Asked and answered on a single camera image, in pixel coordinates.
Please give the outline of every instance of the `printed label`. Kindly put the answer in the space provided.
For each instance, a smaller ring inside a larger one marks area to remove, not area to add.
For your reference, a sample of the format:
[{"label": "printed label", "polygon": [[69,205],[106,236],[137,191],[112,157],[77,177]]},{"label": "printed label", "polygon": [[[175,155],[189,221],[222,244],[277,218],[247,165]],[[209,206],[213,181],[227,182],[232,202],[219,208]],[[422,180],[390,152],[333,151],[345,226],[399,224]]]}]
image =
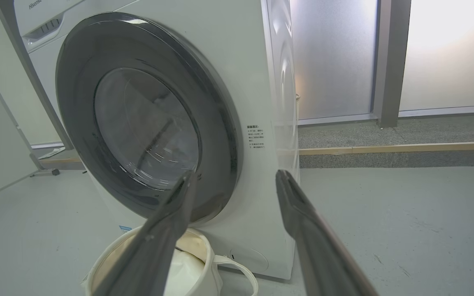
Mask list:
[{"label": "printed label", "polygon": [[120,230],[125,234],[127,231],[130,231],[132,228],[131,227],[125,227],[125,226],[122,226],[122,225],[119,225],[120,226]]},{"label": "printed label", "polygon": [[265,148],[265,130],[258,125],[247,125],[248,147],[250,149]]}]

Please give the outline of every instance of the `laundry basket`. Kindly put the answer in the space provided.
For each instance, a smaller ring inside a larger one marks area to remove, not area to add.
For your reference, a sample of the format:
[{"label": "laundry basket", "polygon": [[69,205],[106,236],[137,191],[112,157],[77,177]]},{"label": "laundry basket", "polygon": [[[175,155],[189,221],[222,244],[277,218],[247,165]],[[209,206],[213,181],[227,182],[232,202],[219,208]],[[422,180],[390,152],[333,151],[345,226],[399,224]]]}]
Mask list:
[{"label": "laundry basket", "polygon": [[[137,227],[117,238],[105,251],[100,255],[90,272],[81,282],[81,286],[85,289],[86,296],[92,296],[101,281],[105,278],[109,270],[113,267],[122,252],[129,245],[131,240],[139,232]],[[258,292],[258,283],[255,276],[248,268],[239,264],[228,257],[215,255],[207,238],[199,231],[188,228],[186,232],[177,240],[177,248],[188,252],[201,260],[204,264],[202,274],[196,283],[187,292],[181,294],[173,294],[173,289],[168,287],[164,291],[165,296],[218,296],[222,288],[222,279],[218,273],[217,266],[219,264],[230,264],[240,269],[248,278],[253,287],[252,296],[256,296]]]}]

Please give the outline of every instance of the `washing machine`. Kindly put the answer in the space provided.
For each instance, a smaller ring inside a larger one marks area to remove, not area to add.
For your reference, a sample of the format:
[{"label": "washing machine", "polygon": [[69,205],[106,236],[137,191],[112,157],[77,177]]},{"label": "washing machine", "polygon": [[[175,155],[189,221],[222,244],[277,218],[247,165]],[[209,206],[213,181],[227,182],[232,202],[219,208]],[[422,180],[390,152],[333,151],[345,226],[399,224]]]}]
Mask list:
[{"label": "washing machine", "polygon": [[19,32],[118,224],[187,170],[216,254],[289,279],[275,172],[299,176],[288,0],[15,0]]}]

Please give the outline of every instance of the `gray metal post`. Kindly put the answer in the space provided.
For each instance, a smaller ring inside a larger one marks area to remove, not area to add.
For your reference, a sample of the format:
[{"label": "gray metal post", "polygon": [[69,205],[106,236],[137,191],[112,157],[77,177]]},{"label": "gray metal post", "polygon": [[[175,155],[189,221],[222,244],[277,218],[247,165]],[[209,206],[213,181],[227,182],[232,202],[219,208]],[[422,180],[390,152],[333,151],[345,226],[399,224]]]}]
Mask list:
[{"label": "gray metal post", "polygon": [[71,140],[69,139],[62,125],[62,122],[60,121],[60,118],[58,118],[58,115],[52,107],[51,101],[49,101],[49,97],[47,97],[45,89],[43,89],[43,86],[41,85],[40,79],[36,74],[36,70],[34,70],[34,66],[32,66],[30,57],[28,56],[28,53],[25,49],[25,45],[23,45],[21,35],[19,35],[19,30],[17,28],[17,20],[14,11],[13,0],[0,0],[0,19],[3,24],[3,27],[5,28],[5,31],[7,32],[8,37],[10,38],[10,41],[12,42],[17,56],[19,57],[19,60],[21,61],[21,64],[23,65],[25,72],[27,73],[28,78],[30,79],[30,82],[34,87],[34,90],[36,90],[36,94],[39,97],[39,101],[43,105],[43,108],[45,108],[47,116],[49,116],[49,118],[51,119],[51,122],[54,125],[54,129],[56,129],[56,132],[60,136],[60,139],[62,140],[65,149],[74,149],[74,146],[71,143]]},{"label": "gray metal post", "polygon": [[372,112],[380,127],[397,125],[407,51],[411,0],[380,0]]}]

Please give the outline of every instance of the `hisense logo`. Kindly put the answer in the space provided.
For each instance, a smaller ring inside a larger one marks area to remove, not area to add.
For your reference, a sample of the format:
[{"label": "hisense logo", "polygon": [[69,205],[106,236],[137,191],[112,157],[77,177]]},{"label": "hisense logo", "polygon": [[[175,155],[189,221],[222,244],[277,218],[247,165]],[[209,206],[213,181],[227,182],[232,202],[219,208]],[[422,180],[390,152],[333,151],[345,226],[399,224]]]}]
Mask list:
[{"label": "hisense logo", "polygon": [[34,6],[38,5],[41,2],[41,0],[37,0],[36,2],[28,4],[28,9],[34,8]]}]

